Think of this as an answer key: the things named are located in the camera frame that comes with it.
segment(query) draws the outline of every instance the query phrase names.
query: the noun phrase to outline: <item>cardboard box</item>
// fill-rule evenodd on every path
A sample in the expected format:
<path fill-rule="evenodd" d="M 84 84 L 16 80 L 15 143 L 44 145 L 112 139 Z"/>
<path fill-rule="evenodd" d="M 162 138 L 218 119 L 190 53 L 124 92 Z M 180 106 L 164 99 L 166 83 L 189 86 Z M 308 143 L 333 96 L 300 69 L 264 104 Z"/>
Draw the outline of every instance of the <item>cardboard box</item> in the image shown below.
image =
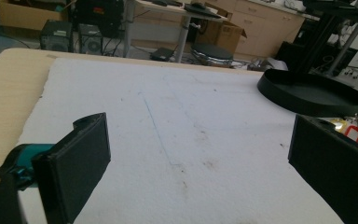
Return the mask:
<path fill-rule="evenodd" d="M 205 4 L 205 6 L 217 9 L 218 15 L 232 15 L 220 7 L 215 7 L 211 4 Z M 197 33 L 195 43 L 213 44 L 234 54 L 241 36 L 246 38 L 243 28 L 230 21 L 203 21 Z"/>
<path fill-rule="evenodd" d="M 0 25 L 41 31 L 47 20 L 68 21 L 67 10 L 55 11 L 58 4 L 27 1 L 20 5 L 10 0 L 0 0 Z"/>

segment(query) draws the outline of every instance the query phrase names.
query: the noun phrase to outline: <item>round black tray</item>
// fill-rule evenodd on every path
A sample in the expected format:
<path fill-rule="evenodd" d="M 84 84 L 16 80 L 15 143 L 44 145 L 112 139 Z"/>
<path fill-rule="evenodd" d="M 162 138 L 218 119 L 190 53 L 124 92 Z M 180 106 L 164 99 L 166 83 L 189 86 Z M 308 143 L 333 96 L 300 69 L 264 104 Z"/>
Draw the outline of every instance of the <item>round black tray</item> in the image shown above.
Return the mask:
<path fill-rule="evenodd" d="M 298 114 L 318 118 L 358 114 L 358 91 L 330 77 L 269 69 L 257 88 L 273 103 Z"/>

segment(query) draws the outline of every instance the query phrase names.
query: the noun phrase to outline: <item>stool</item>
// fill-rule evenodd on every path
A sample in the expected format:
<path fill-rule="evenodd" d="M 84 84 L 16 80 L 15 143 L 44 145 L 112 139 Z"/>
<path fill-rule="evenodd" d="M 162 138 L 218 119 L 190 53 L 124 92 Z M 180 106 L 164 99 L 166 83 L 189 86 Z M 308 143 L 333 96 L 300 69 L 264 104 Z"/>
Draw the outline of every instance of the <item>stool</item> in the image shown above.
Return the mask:
<path fill-rule="evenodd" d="M 230 67 L 233 60 L 232 53 L 211 44 L 194 44 L 191 47 L 191 54 L 201 64 L 215 67 Z"/>

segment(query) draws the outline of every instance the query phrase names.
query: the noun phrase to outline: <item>table leg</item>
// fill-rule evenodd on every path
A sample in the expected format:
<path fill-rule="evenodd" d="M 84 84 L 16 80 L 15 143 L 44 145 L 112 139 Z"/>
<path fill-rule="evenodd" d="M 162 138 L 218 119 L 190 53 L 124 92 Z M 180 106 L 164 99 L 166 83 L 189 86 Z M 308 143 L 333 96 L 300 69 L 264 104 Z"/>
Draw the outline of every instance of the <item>table leg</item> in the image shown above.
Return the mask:
<path fill-rule="evenodd" d="M 185 49 L 188 27 L 190 26 L 190 17 L 184 17 L 182 28 L 179 35 L 179 46 L 177 48 L 175 62 L 180 63 L 182 61 L 183 50 Z"/>
<path fill-rule="evenodd" d="M 123 58 L 127 58 L 130 53 L 131 32 L 132 32 L 133 11 L 134 10 L 135 10 L 135 1 L 127 0 L 126 1 L 126 32 L 124 34 Z"/>

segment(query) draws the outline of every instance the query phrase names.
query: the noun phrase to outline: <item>black stool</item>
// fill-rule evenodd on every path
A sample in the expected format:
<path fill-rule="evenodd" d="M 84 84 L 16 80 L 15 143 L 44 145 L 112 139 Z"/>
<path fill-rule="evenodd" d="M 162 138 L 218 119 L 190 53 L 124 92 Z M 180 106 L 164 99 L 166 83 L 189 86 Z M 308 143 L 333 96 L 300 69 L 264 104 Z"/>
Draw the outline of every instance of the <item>black stool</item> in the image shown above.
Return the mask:
<path fill-rule="evenodd" d="M 191 54 L 203 65 L 230 67 L 233 60 L 232 53 L 211 44 L 194 44 Z"/>

